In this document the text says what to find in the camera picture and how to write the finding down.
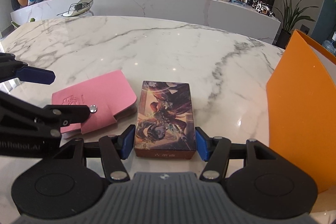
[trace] illustrated card box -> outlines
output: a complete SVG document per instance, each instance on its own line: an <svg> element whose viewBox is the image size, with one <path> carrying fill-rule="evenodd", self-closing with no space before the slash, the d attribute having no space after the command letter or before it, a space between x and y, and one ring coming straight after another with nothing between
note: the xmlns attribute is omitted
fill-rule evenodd
<svg viewBox="0 0 336 224"><path fill-rule="evenodd" d="M189 84L144 81L134 149L138 157L192 158L196 151Z"/></svg>

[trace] marble tabletop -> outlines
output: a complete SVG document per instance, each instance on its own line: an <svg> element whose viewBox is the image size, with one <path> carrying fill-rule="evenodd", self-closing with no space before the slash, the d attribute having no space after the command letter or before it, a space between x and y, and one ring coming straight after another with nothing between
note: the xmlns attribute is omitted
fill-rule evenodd
<svg viewBox="0 0 336 224"><path fill-rule="evenodd" d="M53 92L121 69L138 98L144 80L189 83L195 125L209 136L236 143L256 138L268 145L265 85L283 53L270 44L200 25L116 16L27 23L2 44L17 59L55 72L56 80L49 86L22 83L11 91L39 107L51 103ZM135 119L133 115L81 137L89 142L118 135ZM11 183L35 162L0 157L0 223L18 216ZM227 175L242 164L231 160ZM149 160L132 152L124 165L132 177L137 171L199 175L205 163L197 153L191 160ZM88 167L103 176L100 160L89 159Z"/></svg>

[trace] pink card holder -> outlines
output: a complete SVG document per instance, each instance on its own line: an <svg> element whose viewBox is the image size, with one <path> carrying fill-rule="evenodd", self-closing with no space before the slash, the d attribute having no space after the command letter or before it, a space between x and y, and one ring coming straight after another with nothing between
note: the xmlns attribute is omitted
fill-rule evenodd
<svg viewBox="0 0 336 224"><path fill-rule="evenodd" d="M51 99L53 105L91 107L90 117L84 123L75 123L61 128L61 133L80 129L82 134L116 123L116 117L120 117L123 112L126 113L123 116L132 114L133 111L127 111L127 109L136 111L134 106L136 101L137 96L121 70L112 71L55 92Z"/></svg>

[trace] flower pot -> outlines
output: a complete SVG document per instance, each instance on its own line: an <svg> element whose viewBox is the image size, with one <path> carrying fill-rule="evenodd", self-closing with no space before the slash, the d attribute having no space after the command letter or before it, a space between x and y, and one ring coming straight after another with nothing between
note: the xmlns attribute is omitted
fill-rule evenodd
<svg viewBox="0 0 336 224"><path fill-rule="evenodd" d="M290 38L291 38L291 34L288 32L285 32L284 29L282 29L280 32L279 38L277 42L275 43L275 46L285 49Z"/></svg>
<svg viewBox="0 0 336 224"><path fill-rule="evenodd" d="M13 11L16 11L17 9L20 8L20 3L17 0L10 0L12 4L12 9Z"/></svg>

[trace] wall outlet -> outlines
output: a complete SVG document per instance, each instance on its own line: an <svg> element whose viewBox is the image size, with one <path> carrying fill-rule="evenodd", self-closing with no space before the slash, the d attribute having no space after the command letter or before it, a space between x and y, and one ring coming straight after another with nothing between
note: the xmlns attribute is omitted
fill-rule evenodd
<svg viewBox="0 0 336 224"><path fill-rule="evenodd" d="M301 25L301 28L300 28L300 31L301 32L304 32L305 34L308 34L309 33L309 28L307 27L307 26L305 26L305 25Z"/></svg>

